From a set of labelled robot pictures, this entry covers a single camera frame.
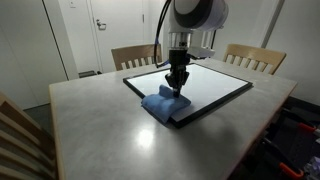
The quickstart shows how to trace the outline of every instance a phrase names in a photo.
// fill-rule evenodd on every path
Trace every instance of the black frame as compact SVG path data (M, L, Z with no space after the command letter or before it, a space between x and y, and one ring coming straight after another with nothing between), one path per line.
M211 68L208 68L208 67L205 67L205 66L202 66L202 65L199 65L199 64L195 64L195 63L190 63L189 65L197 65L197 66L201 66L203 68L207 68L207 69L210 69L212 71L215 71L215 72L218 72L218 73L221 73L221 74L224 74L224 75L227 75L227 76L230 76L228 74L225 74L223 72L220 72L220 71L216 71L214 69L211 69ZM136 78L136 77L140 77L140 76L145 76L145 75L148 75L148 74L154 74L154 73L158 73L158 72L161 72L161 71L167 71L169 70L169 68L167 69L162 69L162 70L158 70L158 71L153 71L153 72L149 72L149 73L143 73L143 74L139 74L139 75L136 75L136 76L130 76L130 77L127 77L127 78L123 78L123 82L133 91L135 92L141 99L143 99L145 97L145 95L139 91L136 87L134 87L128 80L129 79L133 79L133 78ZM195 119L201 117L202 115L206 114L207 112L213 110L214 108L217 108L218 106L220 105L223 105L224 103L226 103L227 101L237 97L237 95L240 95L242 92L244 92L245 90L248 90L249 88L253 87L252 83L249 82L249 81L246 81L246 80L243 80L243 79L240 79L240 78L237 78L237 77L234 77L234 76L230 76L230 77L233 77L233 78L236 78L236 79L239 79L239 80L242 80L242 81L245 81L247 82L246 85L238 88L237 90L223 96L222 98L212 102L211 104L203 107L202 109L198 110L197 112L194 112L192 113L191 115L185 117L184 119L182 119L181 121L177 122L175 121L172 117L170 117L169 121L171 124L173 124L174 127L176 128L182 128L184 127L185 125L189 124L190 122L194 121Z

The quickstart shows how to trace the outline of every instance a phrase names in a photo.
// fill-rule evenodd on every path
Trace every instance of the chair backrest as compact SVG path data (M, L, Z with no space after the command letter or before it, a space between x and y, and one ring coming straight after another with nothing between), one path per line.
M138 65L142 66L142 61L144 61L145 65L149 65L150 63L154 64L154 44L117 48L112 49L111 52L117 71L123 69L122 63L124 63L126 68L129 69L130 61L133 67L136 67ZM162 62L160 44L157 48L157 60L157 62Z
M0 179L57 179L52 136L0 93Z
M229 44L223 61L227 62L229 56L231 56L230 64L234 64L237 61L237 65L242 66L243 60L246 59L245 68L248 68L249 64L253 61L252 69L259 70L260 72L263 72L268 65L271 65L272 67L268 73L273 75L286 57L286 53L239 44Z

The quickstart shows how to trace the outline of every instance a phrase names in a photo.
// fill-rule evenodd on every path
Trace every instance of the blue cloth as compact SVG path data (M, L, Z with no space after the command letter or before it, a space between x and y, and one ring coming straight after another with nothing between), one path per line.
M144 97L141 104L163 123L166 123L174 112L189 106L191 101L182 95L179 98L173 97L170 88L160 85L159 94Z

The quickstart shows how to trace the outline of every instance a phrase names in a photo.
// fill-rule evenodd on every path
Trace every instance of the table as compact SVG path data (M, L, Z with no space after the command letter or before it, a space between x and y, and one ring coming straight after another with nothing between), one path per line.
M163 126L122 79L144 66L50 85L61 179L226 179L296 82L207 59L253 88L182 129Z

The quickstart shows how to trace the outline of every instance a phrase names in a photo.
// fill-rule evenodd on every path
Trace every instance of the door handle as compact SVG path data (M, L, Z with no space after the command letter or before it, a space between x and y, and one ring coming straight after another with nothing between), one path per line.
M107 29L107 24L106 24L106 23L101 23L101 22L100 22L100 19L97 19L96 21L97 21L98 29L99 29L100 31L104 31L104 30Z

